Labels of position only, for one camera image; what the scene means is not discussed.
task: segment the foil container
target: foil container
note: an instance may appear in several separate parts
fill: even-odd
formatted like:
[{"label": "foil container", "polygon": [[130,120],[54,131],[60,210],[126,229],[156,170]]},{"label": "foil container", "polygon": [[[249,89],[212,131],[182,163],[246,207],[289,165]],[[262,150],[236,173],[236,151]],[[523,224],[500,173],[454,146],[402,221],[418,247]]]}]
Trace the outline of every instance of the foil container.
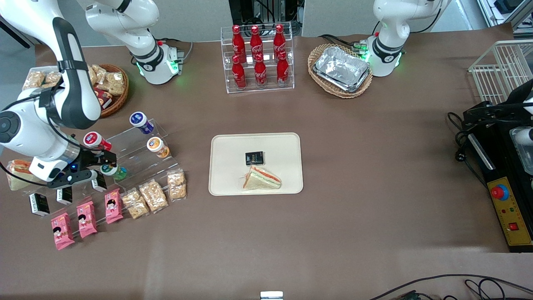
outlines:
[{"label": "foil container", "polygon": [[313,71],[342,90],[353,93],[368,77],[370,66],[335,46],[324,50],[313,65]]}]

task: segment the bread slice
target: bread slice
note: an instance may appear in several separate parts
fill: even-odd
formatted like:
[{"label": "bread slice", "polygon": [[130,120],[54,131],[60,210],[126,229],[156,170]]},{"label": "bread slice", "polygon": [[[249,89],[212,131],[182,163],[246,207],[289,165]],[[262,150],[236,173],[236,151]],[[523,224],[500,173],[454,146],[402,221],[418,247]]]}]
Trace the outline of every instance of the bread slice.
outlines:
[{"label": "bread slice", "polygon": [[243,188],[245,190],[269,189],[276,190],[281,187],[281,180],[276,175],[269,173],[256,166],[250,167],[250,172],[246,174],[246,181]]}]

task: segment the acrylic display stand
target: acrylic display stand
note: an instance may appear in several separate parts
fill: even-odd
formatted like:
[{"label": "acrylic display stand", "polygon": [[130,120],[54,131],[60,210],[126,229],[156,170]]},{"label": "acrylic display stand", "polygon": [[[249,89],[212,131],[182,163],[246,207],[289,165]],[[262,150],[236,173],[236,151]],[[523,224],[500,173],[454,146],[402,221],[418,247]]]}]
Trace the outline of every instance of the acrylic display stand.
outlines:
[{"label": "acrylic display stand", "polygon": [[[98,226],[104,223],[106,219],[104,195],[108,191],[120,188],[120,192],[123,193],[134,187],[139,188],[139,185],[155,179],[166,192],[166,173],[170,170],[178,169],[179,165],[173,157],[168,156],[160,159],[155,153],[147,149],[146,142],[151,137],[157,136],[165,141],[165,137],[168,136],[166,131],[154,119],[150,120],[150,122],[154,125],[154,130],[148,135],[143,134],[138,128],[132,127],[116,136],[106,139],[112,144],[111,151],[117,155],[118,165],[127,170],[127,175],[123,180],[116,181],[110,176],[105,176],[107,191],[102,193],[95,191],[91,186],[91,182],[74,185],[72,186],[72,204],[68,206],[58,203],[56,201],[56,190],[51,190],[47,187],[36,188],[35,185],[28,186],[22,191],[23,196],[28,199],[28,196],[32,193],[45,195],[50,207],[50,214],[42,217],[42,219],[50,221],[52,218],[67,212],[70,217],[70,227],[72,228],[74,237],[77,237],[79,234],[77,230],[78,217],[76,207],[85,203],[87,197],[90,196],[94,203],[95,217],[97,219],[96,225]],[[123,207],[122,211],[125,217],[129,216],[125,207]]]},{"label": "acrylic display stand", "polygon": [[[276,24],[283,24],[285,36],[285,51],[287,52],[287,62],[289,63],[289,82],[287,86],[280,87],[277,82],[277,63],[274,61],[274,37],[276,35]],[[265,23],[257,24],[259,26],[259,35],[263,41],[263,59],[266,65],[266,79],[267,84],[263,89],[258,89],[255,84],[254,63],[252,59],[252,52],[250,49],[250,39],[252,36],[252,25],[243,25],[240,27],[240,33],[243,36],[246,60],[243,64],[244,75],[246,78],[246,88],[242,91],[237,90],[235,80],[233,79],[233,72],[231,67],[233,61],[231,58],[235,55],[233,51],[233,32],[231,27],[222,27],[220,29],[220,43],[222,46],[222,62],[224,64],[224,76],[226,82],[226,90],[228,93],[251,92],[251,91],[265,91],[265,90],[280,90],[294,88],[294,52],[293,52],[293,30],[290,22]]]}]

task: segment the wicker basket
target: wicker basket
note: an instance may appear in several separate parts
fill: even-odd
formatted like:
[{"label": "wicker basket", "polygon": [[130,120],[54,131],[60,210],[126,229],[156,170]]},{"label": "wicker basket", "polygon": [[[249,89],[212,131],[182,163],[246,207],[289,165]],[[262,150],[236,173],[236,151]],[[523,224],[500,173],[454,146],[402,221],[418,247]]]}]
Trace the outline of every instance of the wicker basket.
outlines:
[{"label": "wicker basket", "polygon": [[314,79],[314,81],[316,81],[316,83],[318,83],[318,85],[320,87],[322,87],[326,92],[328,92],[328,93],[330,93],[332,95],[335,95],[337,97],[344,98],[344,99],[355,98],[355,97],[361,95],[368,88],[370,83],[372,82],[372,71],[370,71],[370,74],[368,74],[368,76],[366,77],[365,81],[361,84],[361,86],[359,87],[359,89],[355,93],[348,93],[346,91],[343,91],[341,88],[339,88],[338,86],[334,85],[333,83],[325,80],[324,78],[318,76],[313,71],[314,63],[317,62],[317,60],[320,58],[320,56],[322,55],[324,50],[326,48],[328,48],[328,47],[333,47],[333,46],[337,46],[337,47],[341,48],[342,50],[344,50],[346,53],[348,53],[350,55],[353,55],[353,56],[356,56],[355,52],[353,52],[352,50],[350,50],[350,49],[348,49],[348,48],[346,48],[344,46],[335,45],[335,44],[320,45],[320,46],[316,47],[313,51],[311,51],[311,54],[307,58],[307,69],[308,69],[309,75],[311,75],[311,77]]},{"label": "wicker basket", "polygon": [[115,66],[115,65],[100,65],[103,69],[105,69],[107,72],[115,73],[115,72],[121,72],[122,78],[124,79],[124,93],[122,95],[118,96],[117,99],[113,98],[113,103],[108,108],[102,110],[102,114],[100,115],[101,118],[108,117],[114,113],[116,113],[124,103],[126,103],[126,99],[128,97],[128,89],[130,88],[130,81],[128,80],[128,75],[126,75],[126,72],[122,70],[121,68]]}]

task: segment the pink snack package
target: pink snack package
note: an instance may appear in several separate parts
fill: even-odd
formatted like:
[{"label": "pink snack package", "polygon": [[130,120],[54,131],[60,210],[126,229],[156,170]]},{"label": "pink snack package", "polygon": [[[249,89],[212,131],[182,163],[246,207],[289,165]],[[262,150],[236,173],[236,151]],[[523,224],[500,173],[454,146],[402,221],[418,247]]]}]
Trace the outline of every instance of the pink snack package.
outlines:
[{"label": "pink snack package", "polygon": [[[91,200],[91,197],[89,196],[84,200]],[[79,235],[84,238],[89,234],[98,232],[96,230],[96,219],[94,218],[93,201],[77,206],[76,210],[78,212]]]},{"label": "pink snack package", "polygon": [[70,218],[66,212],[52,219],[52,230],[54,232],[55,247],[58,250],[74,243],[72,230],[70,229]]},{"label": "pink snack package", "polygon": [[111,224],[123,218],[122,203],[120,201],[120,188],[116,188],[107,193],[104,197],[106,202],[106,222]]}]

